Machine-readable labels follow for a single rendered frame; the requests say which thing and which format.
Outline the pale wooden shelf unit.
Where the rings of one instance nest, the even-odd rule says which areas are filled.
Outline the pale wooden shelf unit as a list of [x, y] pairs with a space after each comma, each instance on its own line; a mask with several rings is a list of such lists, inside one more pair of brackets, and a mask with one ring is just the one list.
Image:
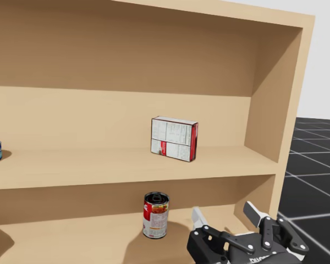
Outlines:
[[[224, 0], [0, 0], [0, 264], [193, 264], [277, 215], [315, 17]], [[199, 124], [196, 159], [151, 120]], [[144, 236], [144, 196], [169, 196]]]

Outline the red and white can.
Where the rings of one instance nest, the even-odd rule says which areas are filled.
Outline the red and white can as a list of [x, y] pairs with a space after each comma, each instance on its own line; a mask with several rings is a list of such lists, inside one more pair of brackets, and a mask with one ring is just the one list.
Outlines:
[[150, 192], [144, 196], [143, 229], [144, 236], [160, 239], [167, 234], [169, 196], [162, 192]]

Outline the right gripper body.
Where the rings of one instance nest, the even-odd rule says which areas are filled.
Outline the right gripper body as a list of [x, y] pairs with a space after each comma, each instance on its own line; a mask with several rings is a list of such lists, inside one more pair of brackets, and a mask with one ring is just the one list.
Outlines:
[[225, 264], [303, 264], [304, 241], [296, 232], [221, 232], [219, 240], [228, 244]]

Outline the red and white carton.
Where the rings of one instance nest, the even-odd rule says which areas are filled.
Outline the red and white carton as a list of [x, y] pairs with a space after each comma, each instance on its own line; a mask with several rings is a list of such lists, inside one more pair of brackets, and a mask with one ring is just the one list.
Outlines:
[[199, 124], [196, 121], [158, 116], [151, 120], [151, 152], [192, 162], [196, 159]]

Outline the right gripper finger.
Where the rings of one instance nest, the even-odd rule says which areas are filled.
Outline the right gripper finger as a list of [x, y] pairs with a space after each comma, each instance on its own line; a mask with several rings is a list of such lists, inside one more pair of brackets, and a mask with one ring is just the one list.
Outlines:
[[284, 218], [273, 219], [259, 211], [250, 201], [244, 204], [243, 212], [250, 222], [259, 229], [262, 247], [272, 250], [273, 242], [289, 249], [291, 252], [308, 252], [309, 247]]
[[192, 209], [191, 219], [193, 229], [186, 248], [195, 264], [230, 264], [230, 253], [224, 249], [225, 244], [245, 254], [255, 253], [254, 246], [243, 238], [209, 226], [199, 207]]

